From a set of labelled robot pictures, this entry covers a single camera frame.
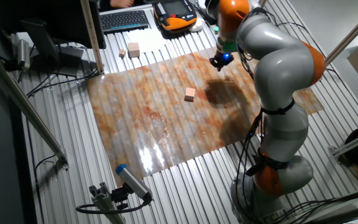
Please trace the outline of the person hand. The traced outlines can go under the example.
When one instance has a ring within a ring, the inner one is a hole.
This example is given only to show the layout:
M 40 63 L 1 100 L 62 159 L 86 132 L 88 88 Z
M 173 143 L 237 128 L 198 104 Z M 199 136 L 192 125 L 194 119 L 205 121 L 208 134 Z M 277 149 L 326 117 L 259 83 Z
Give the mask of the person hand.
M 128 8 L 135 4 L 135 0 L 110 0 L 109 5 L 112 8 Z

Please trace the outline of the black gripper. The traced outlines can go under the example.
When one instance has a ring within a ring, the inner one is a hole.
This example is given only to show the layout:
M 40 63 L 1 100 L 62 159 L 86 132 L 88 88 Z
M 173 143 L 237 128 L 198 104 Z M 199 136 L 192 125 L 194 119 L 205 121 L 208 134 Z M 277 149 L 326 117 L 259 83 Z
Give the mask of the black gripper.
M 234 60 L 232 54 L 216 52 L 214 57 L 209 59 L 212 66 L 217 68 L 217 71 L 223 70 L 223 68 Z

